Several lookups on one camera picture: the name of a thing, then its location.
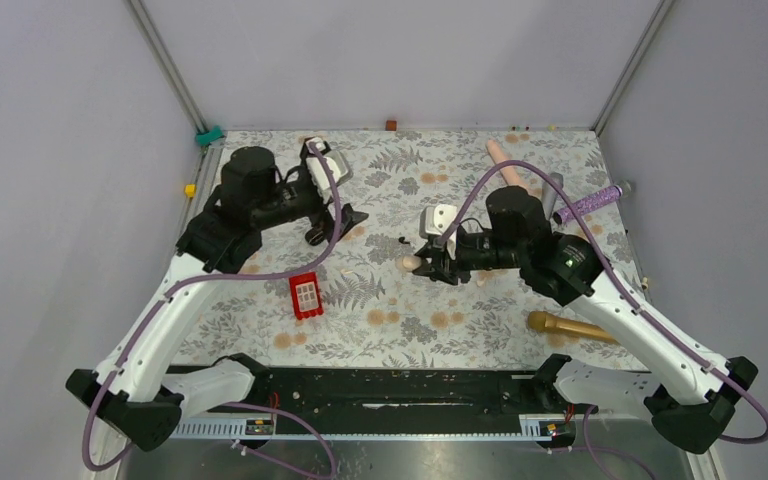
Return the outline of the beige earbuds charging case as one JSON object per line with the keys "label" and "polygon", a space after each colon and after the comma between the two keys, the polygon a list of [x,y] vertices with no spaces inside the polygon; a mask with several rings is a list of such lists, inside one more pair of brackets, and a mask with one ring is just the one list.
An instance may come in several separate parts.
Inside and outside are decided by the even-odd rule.
{"label": "beige earbuds charging case", "polygon": [[422,260],[416,256],[405,256],[400,260],[403,270],[413,272],[422,265]]}

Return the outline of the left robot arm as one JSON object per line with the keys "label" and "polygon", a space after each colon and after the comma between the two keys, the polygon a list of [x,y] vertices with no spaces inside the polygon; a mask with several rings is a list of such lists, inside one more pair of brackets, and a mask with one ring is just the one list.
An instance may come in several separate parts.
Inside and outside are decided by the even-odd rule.
{"label": "left robot arm", "polygon": [[256,411],[269,401],[265,370],[242,354],[184,375],[169,367],[200,311],[263,244],[266,230],[307,219],[310,244],[334,246],[365,219],[339,195],[353,174],[345,156],[307,139],[296,166],[281,171],[267,148],[236,149],[202,211],[178,239],[168,270],[142,317],[94,369],[75,370],[67,390],[122,434],[151,451],[186,418],[229,402]]}

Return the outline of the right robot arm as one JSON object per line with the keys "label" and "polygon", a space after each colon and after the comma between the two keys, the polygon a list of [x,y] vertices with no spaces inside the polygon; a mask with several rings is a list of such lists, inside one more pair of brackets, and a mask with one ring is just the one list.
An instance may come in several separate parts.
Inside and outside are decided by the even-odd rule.
{"label": "right robot arm", "polygon": [[552,229],[539,199],[517,186],[485,201],[491,226],[468,232],[453,205],[425,208],[414,274],[450,285],[472,272],[516,269],[535,293],[568,307],[609,333],[645,373],[595,367],[553,354],[535,375],[543,410],[593,405],[649,422],[674,446],[706,452],[733,418],[740,391],[758,374],[745,357],[727,359],[698,343],[648,304],[586,240]]}

